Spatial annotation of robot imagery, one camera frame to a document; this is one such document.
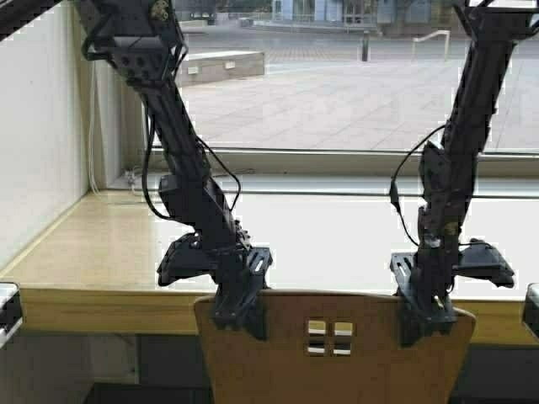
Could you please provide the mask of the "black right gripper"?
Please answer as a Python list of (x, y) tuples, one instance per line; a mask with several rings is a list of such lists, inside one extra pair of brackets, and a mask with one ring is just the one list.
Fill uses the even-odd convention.
[(451, 271), (441, 249), (421, 247), (415, 252), (394, 252), (390, 269), (397, 281), (397, 296), (401, 298), (400, 346), (410, 348), (433, 332), (449, 335), (457, 314), (448, 294)]

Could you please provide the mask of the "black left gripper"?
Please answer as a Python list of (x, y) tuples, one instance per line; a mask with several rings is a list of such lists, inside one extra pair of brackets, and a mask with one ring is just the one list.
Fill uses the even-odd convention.
[(259, 292), (269, 288), (265, 276), (273, 263), (271, 250), (236, 246), (207, 253), (216, 261), (212, 278), (217, 292), (210, 319), (219, 330), (244, 328), (256, 340), (266, 341), (267, 310)]

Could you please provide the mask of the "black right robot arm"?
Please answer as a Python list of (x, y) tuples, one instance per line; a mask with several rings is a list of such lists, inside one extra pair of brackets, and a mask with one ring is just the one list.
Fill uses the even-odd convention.
[(538, 33), (538, 3), (455, 1), (453, 8), (471, 44), (450, 117), (438, 128), (441, 142), (425, 137), (419, 143), (424, 204), (416, 248), (393, 253), (390, 262), (404, 348), (451, 332), (456, 309), (450, 293), (457, 276), (514, 285), (514, 271), (495, 246), (477, 238), (463, 243), (460, 236), (510, 58), (521, 41)]

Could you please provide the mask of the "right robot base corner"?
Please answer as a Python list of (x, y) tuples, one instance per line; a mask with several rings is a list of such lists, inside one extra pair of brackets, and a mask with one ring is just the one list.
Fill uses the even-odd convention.
[(521, 321), (534, 338), (538, 339), (538, 283), (529, 284), (527, 287)]

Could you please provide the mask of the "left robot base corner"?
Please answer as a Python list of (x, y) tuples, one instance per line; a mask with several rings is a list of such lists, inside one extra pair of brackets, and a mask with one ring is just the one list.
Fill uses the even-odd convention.
[(20, 289), (16, 283), (1, 283), (1, 348), (15, 335), (24, 322)]

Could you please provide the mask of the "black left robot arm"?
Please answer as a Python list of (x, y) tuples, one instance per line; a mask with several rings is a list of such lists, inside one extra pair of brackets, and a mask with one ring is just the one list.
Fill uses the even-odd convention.
[(211, 175), (213, 152), (201, 140), (181, 98), (176, 76), (188, 46), (170, 1), (78, 1), (88, 61), (104, 61), (139, 96), (147, 137), (159, 140), (168, 174), (160, 179), (161, 217), (190, 227), (173, 241), (157, 268), (168, 286), (207, 274), (216, 284), (211, 319), (220, 329), (243, 329), (265, 340), (266, 310), (259, 299), (272, 263), (233, 216)]

